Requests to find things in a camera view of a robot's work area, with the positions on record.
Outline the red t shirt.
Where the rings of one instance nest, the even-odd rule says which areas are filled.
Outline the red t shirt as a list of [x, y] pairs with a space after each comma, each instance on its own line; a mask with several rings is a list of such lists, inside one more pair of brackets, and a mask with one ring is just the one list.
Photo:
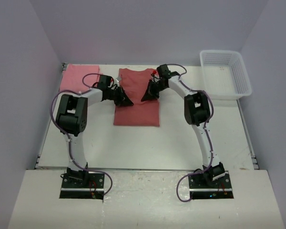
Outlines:
[[115, 107], [113, 124], [116, 126], [160, 126], [159, 101], [141, 102], [151, 74], [154, 69], [148, 68], [142, 71], [134, 71], [128, 68], [119, 69], [122, 77], [120, 85], [127, 96], [134, 103], [133, 106]]

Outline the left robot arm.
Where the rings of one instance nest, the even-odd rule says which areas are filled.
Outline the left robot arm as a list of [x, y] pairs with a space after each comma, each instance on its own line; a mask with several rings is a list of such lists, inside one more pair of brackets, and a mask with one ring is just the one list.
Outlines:
[[53, 117], [54, 105], [51, 105], [50, 115], [53, 124], [64, 135], [69, 155], [67, 178], [87, 180], [89, 169], [83, 149], [83, 132], [87, 126], [88, 107], [95, 103], [111, 100], [118, 107], [133, 106], [117, 80], [108, 75], [97, 74], [99, 79], [92, 85], [85, 86], [84, 92], [65, 89], [54, 97], [60, 97], [56, 117]]

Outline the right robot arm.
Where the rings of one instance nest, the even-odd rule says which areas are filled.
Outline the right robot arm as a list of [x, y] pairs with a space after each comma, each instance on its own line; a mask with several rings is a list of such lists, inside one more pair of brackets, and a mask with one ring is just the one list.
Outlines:
[[193, 128], [203, 158], [200, 172], [207, 182], [214, 182], [225, 175], [223, 163], [214, 151], [210, 136], [209, 122], [214, 115], [214, 106], [209, 95], [203, 90], [191, 89], [182, 81], [182, 75], [169, 70], [170, 64], [162, 64], [151, 74], [147, 89], [141, 101], [158, 99], [160, 92], [169, 88], [184, 100], [184, 117]]

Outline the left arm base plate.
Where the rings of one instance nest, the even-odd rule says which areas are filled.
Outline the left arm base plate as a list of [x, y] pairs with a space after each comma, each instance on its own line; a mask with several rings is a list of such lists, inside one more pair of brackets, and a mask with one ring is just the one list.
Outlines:
[[61, 175], [60, 199], [104, 199], [104, 174], [88, 173], [83, 175]]

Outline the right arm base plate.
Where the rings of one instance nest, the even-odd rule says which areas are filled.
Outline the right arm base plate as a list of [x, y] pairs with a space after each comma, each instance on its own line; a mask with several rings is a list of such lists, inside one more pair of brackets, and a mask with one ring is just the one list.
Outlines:
[[234, 198], [229, 173], [215, 181], [206, 181], [202, 174], [190, 176], [190, 198], [196, 199], [231, 199]]

